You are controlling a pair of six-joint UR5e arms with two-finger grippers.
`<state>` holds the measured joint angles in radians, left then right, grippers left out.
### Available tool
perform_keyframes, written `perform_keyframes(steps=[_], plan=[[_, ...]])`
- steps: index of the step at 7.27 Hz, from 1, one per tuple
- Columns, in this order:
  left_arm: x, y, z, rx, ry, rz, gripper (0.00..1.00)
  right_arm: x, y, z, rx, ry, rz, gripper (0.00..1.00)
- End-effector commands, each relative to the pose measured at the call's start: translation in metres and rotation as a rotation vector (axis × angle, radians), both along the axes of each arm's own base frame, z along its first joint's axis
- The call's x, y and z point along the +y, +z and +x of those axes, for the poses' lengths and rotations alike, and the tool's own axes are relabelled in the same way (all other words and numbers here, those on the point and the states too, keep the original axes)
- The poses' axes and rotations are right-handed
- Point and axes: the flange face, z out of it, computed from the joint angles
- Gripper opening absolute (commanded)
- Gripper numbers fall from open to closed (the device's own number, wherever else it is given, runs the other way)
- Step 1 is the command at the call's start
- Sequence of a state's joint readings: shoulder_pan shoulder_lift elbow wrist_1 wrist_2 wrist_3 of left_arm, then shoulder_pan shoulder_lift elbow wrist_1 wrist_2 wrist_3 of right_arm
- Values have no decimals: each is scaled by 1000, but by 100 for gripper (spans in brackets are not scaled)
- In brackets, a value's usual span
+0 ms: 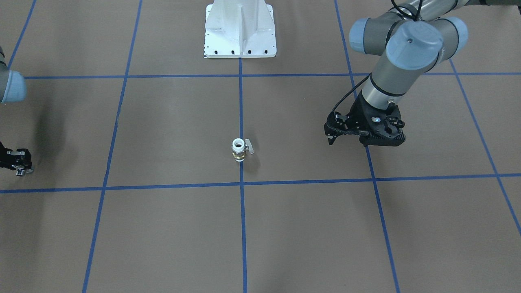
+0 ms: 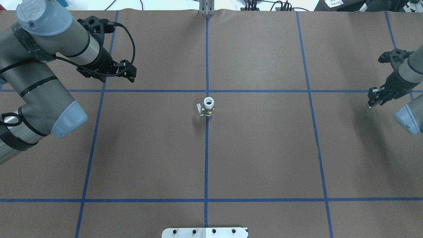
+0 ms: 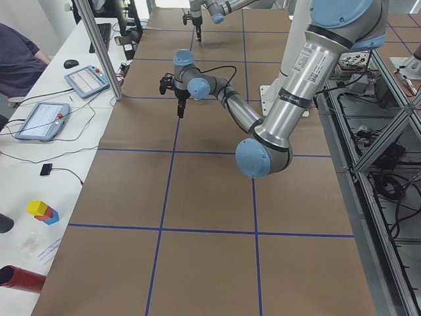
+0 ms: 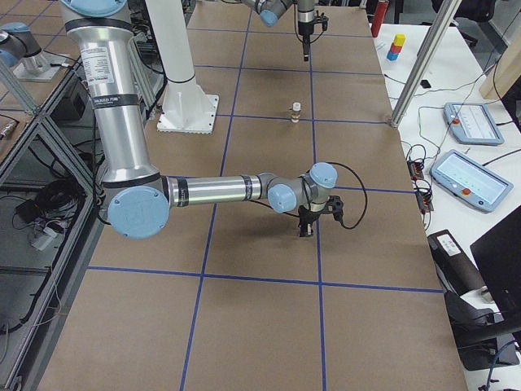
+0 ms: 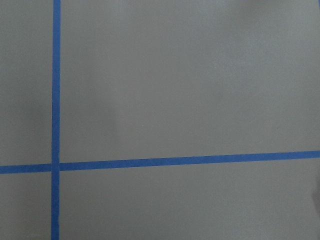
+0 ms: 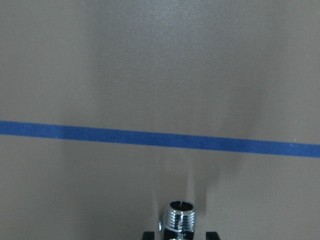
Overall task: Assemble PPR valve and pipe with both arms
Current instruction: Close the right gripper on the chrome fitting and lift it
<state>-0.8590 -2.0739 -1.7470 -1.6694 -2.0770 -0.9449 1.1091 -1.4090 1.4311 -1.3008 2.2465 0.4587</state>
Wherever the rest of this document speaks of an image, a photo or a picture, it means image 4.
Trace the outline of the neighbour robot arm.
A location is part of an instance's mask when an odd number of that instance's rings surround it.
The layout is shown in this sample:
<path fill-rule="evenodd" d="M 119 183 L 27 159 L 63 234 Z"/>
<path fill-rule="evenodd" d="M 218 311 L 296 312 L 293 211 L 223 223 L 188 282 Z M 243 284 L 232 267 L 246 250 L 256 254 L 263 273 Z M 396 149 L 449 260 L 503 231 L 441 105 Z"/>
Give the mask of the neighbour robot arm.
<path fill-rule="evenodd" d="M 21 22 L 1 26 L 1 61 L 21 81 L 51 81 L 71 64 L 64 55 L 46 53 L 30 28 Z"/>

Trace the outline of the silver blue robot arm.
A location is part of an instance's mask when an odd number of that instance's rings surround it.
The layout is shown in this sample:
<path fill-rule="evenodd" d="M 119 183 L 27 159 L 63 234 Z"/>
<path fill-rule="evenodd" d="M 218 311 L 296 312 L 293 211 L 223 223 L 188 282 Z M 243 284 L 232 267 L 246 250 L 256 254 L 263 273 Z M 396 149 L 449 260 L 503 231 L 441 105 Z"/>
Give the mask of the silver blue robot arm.
<path fill-rule="evenodd" d="M 173 207 L 267 200 L 277 213 L 296 210 L 300 233 L 310 236 L 323 214 L 339 216 L 331 194 L 336 169 L 316 163 L 296 179 L 272 173 L 216 178 L 171 178 L 151 163 L 130 60 L 133 30 L 124 1 L 63 1 L 67 35 L 79 46 L 107 162 L 102 184 L 107 218 L 124 237 L 145 239 L 160 232 Z M 198 85 L 182 5 L 149 1 L 147 11 L 167 81 L 160 116 L 162 131 L 208 134 L 219 98 Z"/>
<path fill-rule="evenodd" d="M 312 35 L 316 24 L 322 24 L 321 15 L 315 11 L 315 2 L 309 0 L 245 0 L 240 3 L 246 5 L 260 17 L 267 27 L 273 27 L 290 9 L 295 7 L 297 37 L 303 49 L 304 62 L 309 61 L 312 45 Z"/>

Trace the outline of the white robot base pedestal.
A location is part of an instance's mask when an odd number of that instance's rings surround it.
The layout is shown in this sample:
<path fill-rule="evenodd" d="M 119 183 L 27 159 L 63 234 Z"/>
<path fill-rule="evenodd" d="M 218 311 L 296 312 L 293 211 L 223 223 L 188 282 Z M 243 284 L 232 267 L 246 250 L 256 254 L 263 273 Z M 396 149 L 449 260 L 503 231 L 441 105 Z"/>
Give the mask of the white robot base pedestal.
<path fill-rule="evenodd" d="M 168 82 L 158 130 L 212 133 L 219 97 L 205 94 L 196 81 L 182 3 L 151 0 L 146 6 Z"/>

